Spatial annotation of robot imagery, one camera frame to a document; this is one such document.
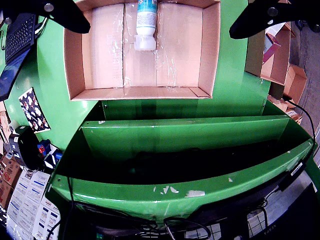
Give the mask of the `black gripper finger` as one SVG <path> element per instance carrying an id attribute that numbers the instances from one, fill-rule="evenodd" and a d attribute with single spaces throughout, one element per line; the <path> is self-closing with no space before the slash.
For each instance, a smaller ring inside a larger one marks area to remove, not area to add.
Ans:
<path id="1" fill-rule="evenodd" d="M 35 14 L 51 19 L 64 28 L 79 34 L 87 34 L 91 25 L 72 0 L 2 0 L 0 11 L 3 19 L 13 23 L 19 14 Z"/>
<path id="2" fill-rule="evenodd" d="M 306 21 L 310 30 L 320 31 L 320 2 L 318 0 L 255 0 L 238 16 L 229 29 L 232 39 L 245 39 L 281 23 Z"/>

